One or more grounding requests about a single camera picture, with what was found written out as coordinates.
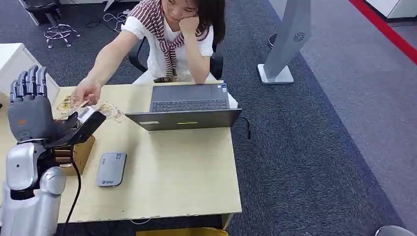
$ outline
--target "black cable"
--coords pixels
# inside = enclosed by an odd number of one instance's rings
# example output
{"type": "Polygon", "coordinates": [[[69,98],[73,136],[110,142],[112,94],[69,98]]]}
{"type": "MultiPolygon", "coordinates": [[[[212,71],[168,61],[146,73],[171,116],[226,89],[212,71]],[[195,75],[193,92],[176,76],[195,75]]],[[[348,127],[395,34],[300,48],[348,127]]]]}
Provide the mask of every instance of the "black cable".
{"type": "MultiPolygon", "coordinates": [[[[75,8],[77,8],[81,13],[83,13],[84,15],[90,17],[91,14],[89,13],[85,13],[83,10],[81,10],[80,8],[78,8],[78,4],[75,3],[73,0],[69,0],[70,2],[72,2],[73,4],[75,4],[75,8]]],[[[84,27],[86,28],[94,28],[99,26],[100,24],[105,25],[109,30],[113,31],[113,32],[117,32],[116,30],[112,29],[108,24],[104,23],[100,18],[97,17],[97,20],[92,20],[90,22],[87,22],[86,24],[84,24],[84,27]]]]}
{"type": "Polygon", "coordinates": [[[244,119],[246,121],[246,123],[247,123],[247,129],[248,129],[248,139],[250,139],[251,131],[250,131],[250,123],[249,123],[248,119],[246,119],[245,117],[238,117],[237,119],[244,119]]]}
{"type": "Polygon", "coordinates": [[[74,201],[72,202],[71,209],[69,210],[68,216],[67,216],[66,221],[64,223],[64,227],[62,229],[62,234],[61,234],[62,236],[65,236],[66,226],[68,225],[69,218],[71,218],[72,211],[74,210],[75,204],[77,203],[78,197],[80,196],[80,192],[81,192],[81,175],[80,175],[80,171],[78,170],[77,164],[75,164],[75,161],[74,161],[74,157],[73,156],[70,157],[70,160],[71,160],[72,166],[75,169],[75,172],[77,173],[78,189],[77,189],[77,194],[75,195],[74,201]]]}

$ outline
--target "wooden desk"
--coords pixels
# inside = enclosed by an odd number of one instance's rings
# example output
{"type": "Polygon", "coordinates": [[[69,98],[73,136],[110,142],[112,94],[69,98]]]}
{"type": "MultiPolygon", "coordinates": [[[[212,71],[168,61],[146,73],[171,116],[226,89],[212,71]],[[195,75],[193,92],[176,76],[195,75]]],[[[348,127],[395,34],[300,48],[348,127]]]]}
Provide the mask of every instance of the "wooden desk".
{"type": "MultiPolygon", "coordinates": [[[[74,87],[61,88],[53,110],[74,87]]],[[[125,112],[149,111],[151,86],[104,86],[101,101],[125,112]]],[[[0,158],[15,145],[6,107],[0,109],[0,158]]],[[[148,132],[126,119],[105,121],[96,137],[82,190],[70,222],[142,219],[223,214],[224,226],[241,212],[238,180],[229,128],[148,132]],[[114,188],[95,183],[101,155],[127,153],[123,182],[114,188]]],[[[0,180],[5,180],[0,165],[0,180]]],[[[61,200],[59,222],[67,217],[77,190],[77,178],[68,177],[61,200]]]]}

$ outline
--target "red stripe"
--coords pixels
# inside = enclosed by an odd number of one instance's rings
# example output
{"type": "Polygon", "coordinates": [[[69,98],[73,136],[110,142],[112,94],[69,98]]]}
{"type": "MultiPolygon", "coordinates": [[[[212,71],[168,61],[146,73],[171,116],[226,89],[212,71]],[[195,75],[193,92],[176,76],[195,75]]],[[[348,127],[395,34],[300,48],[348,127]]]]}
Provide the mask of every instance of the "red stripe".
{"type": "Polygon", "coordinates": [[[349,0],[368,20],[379,29],[399,50],[417,64],[417,50],[395,32],[381,17],[373,11],[363,0],[349,0]]]}

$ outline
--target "chair armrest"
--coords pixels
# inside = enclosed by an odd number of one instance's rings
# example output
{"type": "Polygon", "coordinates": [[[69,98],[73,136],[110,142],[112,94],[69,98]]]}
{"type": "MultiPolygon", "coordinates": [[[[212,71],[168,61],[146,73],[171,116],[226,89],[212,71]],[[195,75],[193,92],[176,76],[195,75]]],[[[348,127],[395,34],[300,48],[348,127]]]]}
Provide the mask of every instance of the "chair armrest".
{"type": "Polygon", "coordinates": [[[216,45],[216,51],[210,58],[210,72],[217,80],[220,80],[223,74],[223,54],[224,43],[221,42],[216,45]]]}
{"type": "Polygon", "coordinates": [[[147,71],[148,69],[146,67],[144,67],[140,62],[139,62],[139,52],[142,48],[142,45],[145,41],[145,37],[142,40],[139,40],[139,42],[130,50],[130,52],[128,53],[128,57],[129,57],[129,62],[134,65],[136,68],[138,68],[139,70],[141,70],[142,72],[147,71]]]}

